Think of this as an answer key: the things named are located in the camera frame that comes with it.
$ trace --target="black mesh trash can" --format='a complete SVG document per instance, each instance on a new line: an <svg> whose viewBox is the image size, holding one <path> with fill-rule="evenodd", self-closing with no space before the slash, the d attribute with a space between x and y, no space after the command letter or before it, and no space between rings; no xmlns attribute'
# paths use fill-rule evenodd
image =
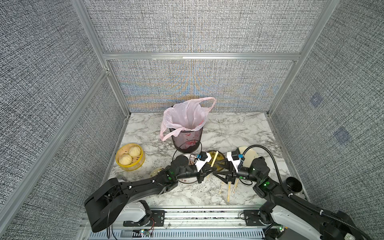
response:
<svg viewBox="0 0 384 240"><path fill-rule="evenodd" d="M201 134L203 133L203 128L197 131L181 131L180 134L175 137L172 136L173 145L179 152L189 153L195 151L201 140Z"/></svg>

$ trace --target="gray fabric wall panel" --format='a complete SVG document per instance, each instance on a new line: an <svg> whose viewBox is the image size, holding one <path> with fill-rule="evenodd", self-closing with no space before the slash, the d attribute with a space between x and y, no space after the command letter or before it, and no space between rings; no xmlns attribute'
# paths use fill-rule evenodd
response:
<svg viewBox="0 0 384 240"><path fill-rule="evenodd" d="M84 0L104 51L299 52L326 0Z"/></svg>
<svg viewBox="0 0 384 240"><path fill-rule="evenodd" d="M350 214L374 239L384 223L384 4L342 0L273 123L312 202Z"/></svg>
<svg viewBox="0 0 384 240"><path fill-rule="evenodd" d="M1 239L74 239L124 119L105 80Z"/></svg>
<svg viewBox="0 0 384 240"><path fill-rule="evenodd" d="M161 112L175 103L210 96L217 99L216 112L267 111L292 65L287 60L110 63L132 112Z"/></svg>
<svg viewBox="0 0 384 240"><path fill-rule="evenodd" d="M0 6L0 207L101 71L71 2Z"/></svg>

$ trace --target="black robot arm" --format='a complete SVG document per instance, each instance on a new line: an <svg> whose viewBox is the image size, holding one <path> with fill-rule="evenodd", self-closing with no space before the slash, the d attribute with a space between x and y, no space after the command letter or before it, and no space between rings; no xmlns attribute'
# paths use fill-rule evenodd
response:
<svg viewBox="0 0 384 240"><path fill-rule="evenodd" d="M277 223L287 226L310 240L344 240L348 234L353 235L356 240L363 240L364 233L356 228L350 216L341 211L335 214L322 210L294 195L295 192L301 191L301 183L293 177L282 182L276 161L270 151L261 145L251 147L260 147L268 152L274 162L279 182L268 176L270 169L263 157L254 159L249 168L240 165L238 171L230 162L221 164L227 171L214 172L213 175L225 183L234 184L236 178L256 182L253 190L267 202L253 216L255 219L264 225Z"/></svg>
<svg viewBox="0 0 384 240"><path fill-rule="evenodd" d="M201 183L204 177L215 170L214 167L203 166L197 171L196 166L189 166L189 159L181 155L154 177L135 182L109 179L84 203L92 231L99 232L111 225L130 202L169 192L178 185L178 179L196 177L198 183Z"/></svg>

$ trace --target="pink plastic bag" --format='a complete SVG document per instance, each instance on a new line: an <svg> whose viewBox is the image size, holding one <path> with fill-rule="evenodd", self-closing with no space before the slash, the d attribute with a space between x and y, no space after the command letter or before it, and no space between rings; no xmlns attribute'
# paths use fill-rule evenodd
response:
<svg viewBox="0 0 384 240"><path fill-rule="evenodd" d="M210 108L202 108L200 103L213 99L214 102ZM160 139L167 140L171 136L177 137L181 131L198 131L207 121L208 113L216 104L213 97L191 99L183 103L177 103L172 108L164 111L163 122L161 123ZM175 130L164 136L167 128Z"/></svg>

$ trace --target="blue square mark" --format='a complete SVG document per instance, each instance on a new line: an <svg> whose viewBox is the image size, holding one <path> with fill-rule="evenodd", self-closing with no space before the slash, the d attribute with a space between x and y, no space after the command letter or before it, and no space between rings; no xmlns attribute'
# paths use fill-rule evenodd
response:
<svg viewBox="0 0 384 240"><path fill-rule="evenodd" d="M333 136L336 138L340 145L345 145L352 140L351 135L345 129L345 127L339 127L339 129L333 133Z"/></svg>
<svg viewBox="0 0 384 240"><path fill-rule="evenodd" d="M315 93L311 99L310 99L310 102L312 103L312 105L317 108L320 103L323 101L323 97L320 95L320 93Z"/></svg>

